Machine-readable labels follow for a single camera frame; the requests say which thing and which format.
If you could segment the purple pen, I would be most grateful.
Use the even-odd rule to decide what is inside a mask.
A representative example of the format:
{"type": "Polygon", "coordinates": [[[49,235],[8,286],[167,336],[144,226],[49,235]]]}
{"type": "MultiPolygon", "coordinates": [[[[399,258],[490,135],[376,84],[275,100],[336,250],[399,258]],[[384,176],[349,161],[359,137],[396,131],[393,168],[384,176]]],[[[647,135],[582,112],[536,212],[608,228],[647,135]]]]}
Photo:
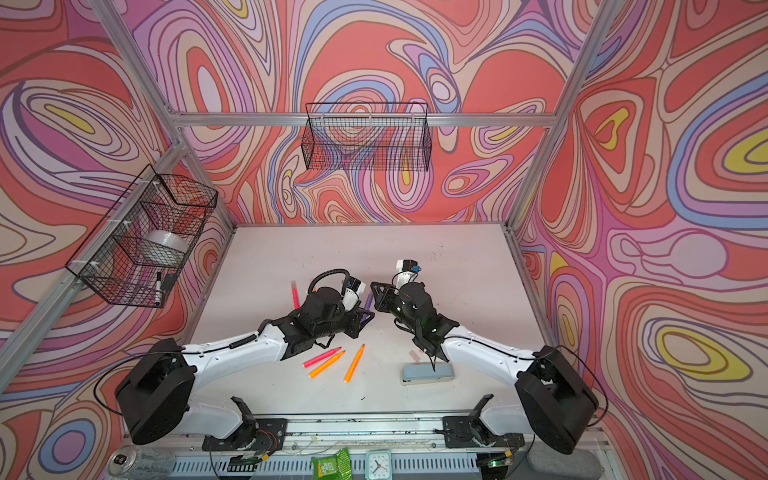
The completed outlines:
{"type": "Polygon", "coordinates": [[[372,293],[369,293],[363,304],[364,309],[366,311],[370,311],[372,308],[373,302],[374,302],[374,295],[372,293]]]}

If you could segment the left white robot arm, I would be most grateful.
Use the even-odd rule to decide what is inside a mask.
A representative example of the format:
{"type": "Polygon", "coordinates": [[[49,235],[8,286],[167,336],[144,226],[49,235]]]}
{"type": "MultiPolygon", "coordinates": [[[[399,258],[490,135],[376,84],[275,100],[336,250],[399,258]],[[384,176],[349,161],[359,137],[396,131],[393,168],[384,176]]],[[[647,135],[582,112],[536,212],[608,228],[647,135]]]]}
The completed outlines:
{"type": "Polygon", "coordinates": [[[320,339],[345,334],[352,339],[374,318],[350,290],[321,287],[300,308],[267,319],[245,336],[205,344],[154,345],[115,389],[115,397],[135,445],[169,434],[206,435],[235,450],[249,447],[259,424],[246,402],[199,395],[207,384],[247,368],[300,355],[320,339]]]}

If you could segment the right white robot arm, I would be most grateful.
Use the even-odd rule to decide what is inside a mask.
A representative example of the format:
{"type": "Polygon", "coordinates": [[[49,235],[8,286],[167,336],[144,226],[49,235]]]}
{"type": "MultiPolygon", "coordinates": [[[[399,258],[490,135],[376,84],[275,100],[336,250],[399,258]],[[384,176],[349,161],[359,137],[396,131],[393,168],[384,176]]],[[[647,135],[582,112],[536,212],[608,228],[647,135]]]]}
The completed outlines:
{"type": "Polygon", "coordinates": [[[469,366],[513,387],[533,433],[553,450],[573,453],[598,399],[557,348],[518,349],[477,335],[438,313],[421,282],[374,282],[371,289],[375,309],[393,315],[430,359],[469,366]]]}

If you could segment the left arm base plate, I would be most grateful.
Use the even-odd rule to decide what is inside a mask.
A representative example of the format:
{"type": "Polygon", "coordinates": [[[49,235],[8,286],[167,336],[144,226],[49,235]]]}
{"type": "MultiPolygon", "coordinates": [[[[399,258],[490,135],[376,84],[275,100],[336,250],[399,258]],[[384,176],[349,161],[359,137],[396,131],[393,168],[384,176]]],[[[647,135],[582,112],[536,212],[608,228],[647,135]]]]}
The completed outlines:
{"type": "Polygon", "coordinates": [[[206,452],[253,451],[273,454],[283,448],[288,420],[286,418],[257,418],[244,422],[225,439],[206,436],[202,450],[206,452]]]}

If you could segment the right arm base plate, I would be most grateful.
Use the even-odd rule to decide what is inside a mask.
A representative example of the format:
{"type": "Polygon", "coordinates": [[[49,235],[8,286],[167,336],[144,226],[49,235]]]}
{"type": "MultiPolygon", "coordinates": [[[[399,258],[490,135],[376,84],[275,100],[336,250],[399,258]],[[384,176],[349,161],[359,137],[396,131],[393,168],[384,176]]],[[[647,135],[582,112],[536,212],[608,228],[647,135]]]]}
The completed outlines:
{"type": "Polygon", "coordinates": [[[516,451],[526,445],[522,434],[496,435],[480,420],[472,420],[469,416],[445,416],[442,426],[434,432],[443,436],[449,449],[505,448],[516,451]]]}

